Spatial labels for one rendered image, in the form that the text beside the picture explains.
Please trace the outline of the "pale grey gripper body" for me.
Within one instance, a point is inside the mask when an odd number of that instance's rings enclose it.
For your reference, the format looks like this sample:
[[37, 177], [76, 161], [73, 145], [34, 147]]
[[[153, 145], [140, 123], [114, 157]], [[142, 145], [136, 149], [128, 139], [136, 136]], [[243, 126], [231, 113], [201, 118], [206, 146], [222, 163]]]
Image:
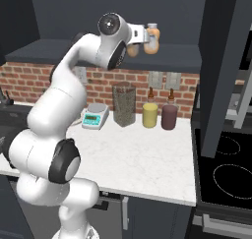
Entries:
[[145, 26], [145, 28], [144, 28], [144, 45], [149, 44], [150, 42], [151, 42], [150, 28]]

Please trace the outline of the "orange condiment bottle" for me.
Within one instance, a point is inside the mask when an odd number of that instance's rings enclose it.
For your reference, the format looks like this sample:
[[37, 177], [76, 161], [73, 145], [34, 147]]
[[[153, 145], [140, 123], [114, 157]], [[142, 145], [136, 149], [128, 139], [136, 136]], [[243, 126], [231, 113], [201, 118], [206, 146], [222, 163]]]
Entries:
[[157, 24], [148, 24], [149, 42], [144, 45], [147, 54], [156, 54], [159, 49], [159, 29]]

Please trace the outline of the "orange rounded shaker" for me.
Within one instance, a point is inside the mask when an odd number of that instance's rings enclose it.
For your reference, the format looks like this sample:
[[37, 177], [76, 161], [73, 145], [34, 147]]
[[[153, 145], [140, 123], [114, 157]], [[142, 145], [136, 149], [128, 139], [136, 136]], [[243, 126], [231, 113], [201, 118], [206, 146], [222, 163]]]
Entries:
[[130, 57], [134, 58], [139, 54], [139, 45], [130, 44], [127, 46], [127, 53]]

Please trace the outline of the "yellow bottle with brown top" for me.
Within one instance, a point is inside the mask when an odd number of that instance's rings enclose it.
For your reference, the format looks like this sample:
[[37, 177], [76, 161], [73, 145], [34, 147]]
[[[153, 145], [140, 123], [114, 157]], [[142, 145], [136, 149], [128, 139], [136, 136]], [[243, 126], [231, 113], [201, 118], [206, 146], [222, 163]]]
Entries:
[[153, 128], [157, 124], [158, 105], [155, 102], [153, 88], [150, 88], [147, 101], [142, 107], [142, 122], [146, 128]]

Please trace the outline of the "dark open cabinet door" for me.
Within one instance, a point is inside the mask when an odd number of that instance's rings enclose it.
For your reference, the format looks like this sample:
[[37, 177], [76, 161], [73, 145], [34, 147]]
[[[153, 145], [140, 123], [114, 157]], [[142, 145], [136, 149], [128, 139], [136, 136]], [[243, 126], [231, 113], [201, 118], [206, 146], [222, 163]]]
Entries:
[[252, 25], [252, 0], [206, 0], [199, 48], [201, 155], [213, 158]]
[[8, 54], [38, 39], [32, 0], [0, 0], [0, 66]]

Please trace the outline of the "dark red bottle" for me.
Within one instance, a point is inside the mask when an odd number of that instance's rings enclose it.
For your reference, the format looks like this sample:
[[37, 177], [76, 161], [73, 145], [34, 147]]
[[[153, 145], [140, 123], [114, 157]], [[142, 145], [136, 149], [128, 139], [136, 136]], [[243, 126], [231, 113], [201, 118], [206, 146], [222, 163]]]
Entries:
[[161, 127], [164, 130], [173, 130], [176, 126], [178, 107], [175, 104], [174, 91], [170, 90], [167, 103], [161, 110]]

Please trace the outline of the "dark base cabinet door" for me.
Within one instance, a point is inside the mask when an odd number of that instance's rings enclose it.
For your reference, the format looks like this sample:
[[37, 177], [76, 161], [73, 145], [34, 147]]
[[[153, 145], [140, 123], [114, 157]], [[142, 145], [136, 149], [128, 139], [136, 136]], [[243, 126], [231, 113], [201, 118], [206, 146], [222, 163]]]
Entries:
[[33, 239], [17, 197], [4, 175], [0, 175], [0, 239]]
[[192, 207], [129, 197], [128, 230], [123, 239], [188, 239]]

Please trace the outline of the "glass jar of grains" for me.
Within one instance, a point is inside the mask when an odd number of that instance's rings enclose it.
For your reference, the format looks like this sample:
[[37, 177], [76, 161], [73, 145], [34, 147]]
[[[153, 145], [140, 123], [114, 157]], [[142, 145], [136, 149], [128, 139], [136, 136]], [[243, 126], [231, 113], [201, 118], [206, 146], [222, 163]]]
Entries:
[[121, 82], [112, 87], [113, 119], [121, 127], [136, 121], [136, 88], [129, 82]]

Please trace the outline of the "white kitchen scale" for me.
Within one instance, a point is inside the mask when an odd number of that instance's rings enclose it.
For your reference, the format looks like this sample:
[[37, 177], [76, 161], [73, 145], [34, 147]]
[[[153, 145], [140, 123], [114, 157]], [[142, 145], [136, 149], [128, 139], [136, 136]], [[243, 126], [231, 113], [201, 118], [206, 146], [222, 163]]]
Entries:
[[109, 115], [109, 108], [104, 103], [91, 103], [84, 111], [82, 127], [89, 130], [100, 130]]

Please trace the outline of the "black tap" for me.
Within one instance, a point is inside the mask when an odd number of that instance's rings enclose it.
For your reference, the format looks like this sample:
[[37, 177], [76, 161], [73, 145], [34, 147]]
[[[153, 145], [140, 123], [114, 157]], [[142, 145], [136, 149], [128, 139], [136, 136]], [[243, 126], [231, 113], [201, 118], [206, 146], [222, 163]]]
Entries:
[[4, 105], [13, 105], [14, 100], [10, 98], [9, 94], [3, 93], [2, 89], [0, 88], [0, 102]]

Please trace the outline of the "black sink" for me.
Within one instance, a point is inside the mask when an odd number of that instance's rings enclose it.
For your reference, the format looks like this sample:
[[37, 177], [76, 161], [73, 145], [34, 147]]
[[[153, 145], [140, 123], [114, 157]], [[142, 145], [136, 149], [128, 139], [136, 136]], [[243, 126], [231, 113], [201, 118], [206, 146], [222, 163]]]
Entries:
[[16, 128], [27, 127], [27, 117], [31, 109], [31, 106], [26, 105], [0, 105], [0, 139]]

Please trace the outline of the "black hob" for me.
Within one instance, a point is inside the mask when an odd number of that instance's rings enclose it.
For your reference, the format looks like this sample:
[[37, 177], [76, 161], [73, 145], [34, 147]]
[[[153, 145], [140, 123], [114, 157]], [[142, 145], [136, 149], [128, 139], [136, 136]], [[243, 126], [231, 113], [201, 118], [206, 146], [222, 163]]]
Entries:
[[214, 158], [201, 156], [200, 142], [196, 129], [202, 201], [252, 210], [252, 134], [222, 132]]

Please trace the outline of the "grey dishwasher front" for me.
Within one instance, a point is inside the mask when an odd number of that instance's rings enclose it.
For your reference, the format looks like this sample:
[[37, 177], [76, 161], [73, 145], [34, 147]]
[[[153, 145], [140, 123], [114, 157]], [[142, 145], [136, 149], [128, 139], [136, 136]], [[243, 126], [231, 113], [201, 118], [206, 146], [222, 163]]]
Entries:
[[[59, 207], [39, 207], [27, 204], [20, 198], [17, 200], [34, 239], [51, 239], [60, 228]], [[122, 239], [120, 201], [99, 198], [100, 201], [108, 201], [108, 209], [88, 209], [88, 221], [99, 234], [99, 239]]]

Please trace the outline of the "dark wall cabinet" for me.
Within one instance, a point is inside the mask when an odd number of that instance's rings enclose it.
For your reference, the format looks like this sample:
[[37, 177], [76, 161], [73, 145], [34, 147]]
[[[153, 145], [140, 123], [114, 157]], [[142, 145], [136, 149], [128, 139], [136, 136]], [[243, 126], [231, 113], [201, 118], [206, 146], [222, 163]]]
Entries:
[[126, 22], [156, 23], [160, 31], [155, 55], [126, 57], [128, 70], [198, 73], [198, 46], [206, 0], [32, 0], [40, 39], [6, 56], [11, 62], [55, 64], [79, 32], [98, 33], [98, 19], [115, 12]]

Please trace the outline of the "grey wall switch plate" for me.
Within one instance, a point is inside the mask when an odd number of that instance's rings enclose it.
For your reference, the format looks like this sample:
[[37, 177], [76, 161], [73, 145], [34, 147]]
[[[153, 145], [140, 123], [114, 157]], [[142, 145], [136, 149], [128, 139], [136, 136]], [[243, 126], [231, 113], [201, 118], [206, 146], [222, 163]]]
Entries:
[[160, 90], [162, 88], [162, 72], [150, 71], [149, 87]]
[[170, 90], [170, 89], [179, 90], [180, 81], [181, 81], [181, 74], [180, 73], [168, 72], [166, 74], [165, 88], [167, 90]]

